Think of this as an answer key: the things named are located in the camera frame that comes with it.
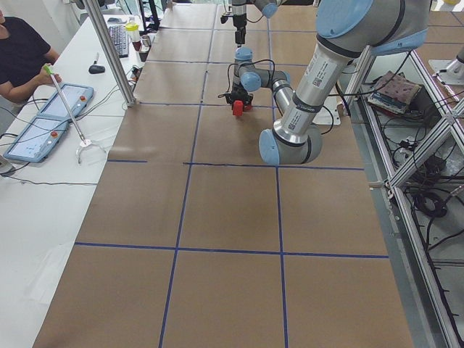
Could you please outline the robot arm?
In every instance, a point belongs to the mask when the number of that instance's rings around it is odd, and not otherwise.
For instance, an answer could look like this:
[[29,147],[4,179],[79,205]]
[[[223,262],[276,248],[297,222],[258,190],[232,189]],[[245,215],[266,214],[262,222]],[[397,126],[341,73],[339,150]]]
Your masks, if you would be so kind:
[[284,3],[285,1],[276,0],[224,1],[224,12],[220,16],[220,22],[225,24],[229,18],[232,19],[233,26],[235,27],[235,43],[238,47],[241,47],[246,43],[247,23],[249,22],[247,18],[247,7],[249,5],[254,6],[263,17],[269,19]]
[[322,147],[320,129],[313,120],[339,76],[365,47],[374,56],[411,51],[423,44],[428,28],[429,1],[323,1],[316,18],[316,45],[297,89],[288,75],[260,69],[245,47],[247,2],[232,1],[236,29],[231,91],[224,94],[233,114],[252,105],[252,92],[269,88],[281,118],[259,137],[262,160],[269,165],[295,165],[313,161]]

